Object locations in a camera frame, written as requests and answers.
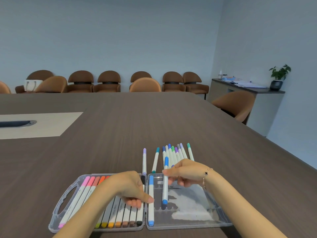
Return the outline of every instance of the table surface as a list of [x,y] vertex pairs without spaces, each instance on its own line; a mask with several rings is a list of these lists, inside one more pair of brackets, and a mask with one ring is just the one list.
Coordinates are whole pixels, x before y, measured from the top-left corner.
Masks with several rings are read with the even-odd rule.
[[244,90],[244,91],[249,91],[249,92],[252,92],[252,93],[255,93],[255,94],[284,94],[285,93],[285,91],[281,91],[281,90],[274,91],[274,90],[271,90],[269,88],[244,88],[244,87],[239,87],[239,86],[236,86],[233,83],[221,81],[220,79],[217,79],[217,78],[213,78],[212,81],[223,83],[223,84],[226,84],[228,86],[231,86],[231,87],[234,87],[234,88],[238,88],[238,89],[241,89],[241,90]]
[[[143,148],[150,173],[157,147],[188,142],[288,238],[316,237],[317,171],[192,93],[0,95],[0,106],[84,112],[59,137],[0,140],[0,237],[52,237],[53,209],[78,176],[141,172]],[[150,236],[240,237],[234,227],[91,235]]]

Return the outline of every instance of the woman's left hand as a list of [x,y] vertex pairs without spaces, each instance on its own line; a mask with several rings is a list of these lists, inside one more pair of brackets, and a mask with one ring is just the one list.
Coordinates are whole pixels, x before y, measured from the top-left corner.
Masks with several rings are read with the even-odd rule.
[[141,203],[153,203],[153,197],[143,191],[143,184],[136,171],[127,171],[109,177],[115,185],[117,195],[124,199],[125,203],[132,207],[141,207]]

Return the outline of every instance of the woman's right hand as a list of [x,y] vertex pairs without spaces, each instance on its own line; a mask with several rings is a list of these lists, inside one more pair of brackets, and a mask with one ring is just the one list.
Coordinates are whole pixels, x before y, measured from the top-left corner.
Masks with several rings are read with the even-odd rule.
[[170,169],[164,169],[162,172],[168,176],[168,184],[171,185],[176,179],[177,184],[184,187],[190,187],[192,184],[203,184],[205,172],[211,171],[208,166],[183,159]]

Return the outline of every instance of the brown chair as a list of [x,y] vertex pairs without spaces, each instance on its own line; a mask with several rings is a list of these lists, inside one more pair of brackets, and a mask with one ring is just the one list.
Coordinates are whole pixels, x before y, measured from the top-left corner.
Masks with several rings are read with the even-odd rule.
[[200,77],[196,73],[185,72],[183,74],[183,80],[186,86],[186,92],[191,92],[194,94],[204,94],[206,100],[206,95],[209,92],[209,86],[203,84],[196,84],[196,82],[202,82]]
[[36,93],[65,93],[67,80],[62,76],[53,76],[44,80],[35,90]]
[[93,91],[93,75],[88,71],[73,72],[68,82],[74,83],[67,86],[68,93],[92,93]]
[[250,92],[234,91],[213,100],[212,104],[245,124],[255,99]]
[[152,78],[139,78],[130,88],[130,92],[160,92],[161,85]]
[[133,75],[131,76],[130,82],[134,82],[134,81],[138,80],[139,78],[152,78],[152,76],[148,72],[138,71],[138,72],[133,73]]
[[[54,74],[51,71],[48,70],[38,70],[35,72],[32,72],[26,79],[27,80],[46,80],[50,77],[54,76]],[[24,86],[17,86],[16,87],[16,93],[17,94],[22,94],[22,93],[27,93],[24,90]]]
[[121,91],[120,75],[116,71],[105,71],[101,73],[98,77],[98,82],[102,84],[97,84],[93,87],[94,93],[116,93]]
[[10,94],[11,90],[4,82],[0,81],[0,94]]
[[185,92],[186,86],[179,84],[183,82],[183,77],[177,72],[167,72],[163,75],[163,92]]

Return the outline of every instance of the white bag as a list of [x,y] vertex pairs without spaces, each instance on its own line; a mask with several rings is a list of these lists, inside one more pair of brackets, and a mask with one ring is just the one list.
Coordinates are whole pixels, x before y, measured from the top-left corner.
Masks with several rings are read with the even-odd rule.
[[24,82],[24,91],[34,92],[43,80],[26,80]]

